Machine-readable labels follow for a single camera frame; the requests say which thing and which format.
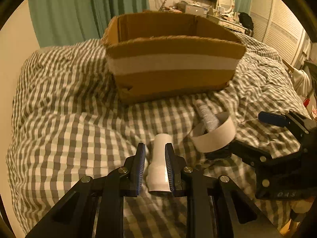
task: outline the louvered closet door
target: louvered closet door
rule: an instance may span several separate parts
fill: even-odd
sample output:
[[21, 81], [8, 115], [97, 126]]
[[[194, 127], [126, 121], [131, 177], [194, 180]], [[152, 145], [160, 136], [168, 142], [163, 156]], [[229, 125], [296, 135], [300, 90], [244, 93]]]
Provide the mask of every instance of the louvered closet door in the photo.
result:
[[272, 0], [252, 0], [250, 16], [254, 25], [254, 38], [263, 42], [272, 7]]
[[282, 0], [274, 0], [273, 4], [272, 21], [264, 43], [274, 47], [281, 57], [292, 64], [300, 45], [303, 27]]

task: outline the cardboard box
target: cardboard box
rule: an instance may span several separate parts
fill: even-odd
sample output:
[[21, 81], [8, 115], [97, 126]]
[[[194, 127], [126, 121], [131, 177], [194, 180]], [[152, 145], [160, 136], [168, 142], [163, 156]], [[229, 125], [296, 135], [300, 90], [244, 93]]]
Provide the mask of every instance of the cardboard box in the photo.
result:
[[220, 90], [245, 53], [232, 32], [183, 13], [113, 17], [102, 42], [119, 97], [127, 104]]

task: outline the screw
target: screw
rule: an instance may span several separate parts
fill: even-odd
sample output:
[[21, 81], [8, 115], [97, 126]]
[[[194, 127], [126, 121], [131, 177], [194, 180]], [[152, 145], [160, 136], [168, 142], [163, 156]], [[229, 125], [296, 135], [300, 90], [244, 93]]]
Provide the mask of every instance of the screw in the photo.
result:
[[81, 180], [81, 182], [83, 182], [83, 183], [90, 182], [90, 176], [84, 176], [84, 177], [82, 177], [80, 180]]
[[263, 187], [269, 187], [270, 186], [270, 181], [268, 180], [268, 179], [264, 179], [263, 181], [262, 181], [262, 185], [263, 185]]
[[193, 171], [193, 168], [190, 167], [190, 166], [185, 166], [184, 169], [183, 169], [183, 171], [184, 171], [185, 173], [191, 173], [191, 172]]
[[266, 157], [265, 157], [265, 156], [261, 156], [261, 157], [260, 157], [260, 161], [261, 161], [262, 163], [266, 162]]
[[120, 167], [119, 169], [118, 169], [118, 172], [120, 173], [120, 174], [125, 174], [126, 172], [128, 171], [128, 169], [126, 168], [126, 167]]
[[229, 179], [229, 177], [228, 176], [221, 176], [220, 177], [220, 181], [222, 181], [222, 182], [228, 182], [230, 179]]

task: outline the white cloth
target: white cloth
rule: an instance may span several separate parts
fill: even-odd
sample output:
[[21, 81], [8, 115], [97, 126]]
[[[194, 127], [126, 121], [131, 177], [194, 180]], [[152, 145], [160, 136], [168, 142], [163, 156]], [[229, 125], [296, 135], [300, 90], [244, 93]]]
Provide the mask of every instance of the white cloth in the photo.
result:
[[310, 81], [305, 71], [294, 69], [292, 83], [294, 86], [294, 90], [298, 95], [302, 97], [307, 96], [310, 88]]

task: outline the bed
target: bed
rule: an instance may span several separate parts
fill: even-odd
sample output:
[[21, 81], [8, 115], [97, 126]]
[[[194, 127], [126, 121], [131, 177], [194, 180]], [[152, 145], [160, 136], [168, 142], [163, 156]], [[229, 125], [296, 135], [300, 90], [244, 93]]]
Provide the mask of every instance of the bed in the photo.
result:
[[[290, 203], [255, 199], [256, 175], [235, 155], [209, 161], [189, 132], [200, 122], [194, 102], [229, 111], [238, 140], [280, 157], [299, 149], [286, 129], [260, 123], [260, 111], [309, 117], [275, 49], [244, 34], [247, 51], [227, 88], [125, 106], [107, 71], [105, 48], [92, 39], [34, 52], [23, 65], [13, 101], [13, 138], [6, 157], [12, 204], [27, 233], [82, 176], [107, 175], [146, 144], [145, 176], [154, 136], [173, 136], [175, 153], [207, 176], [228, 175], [280, 229]], [[148, 193], [125, 198], [125, 237], [185, 237], [186, 199]]]

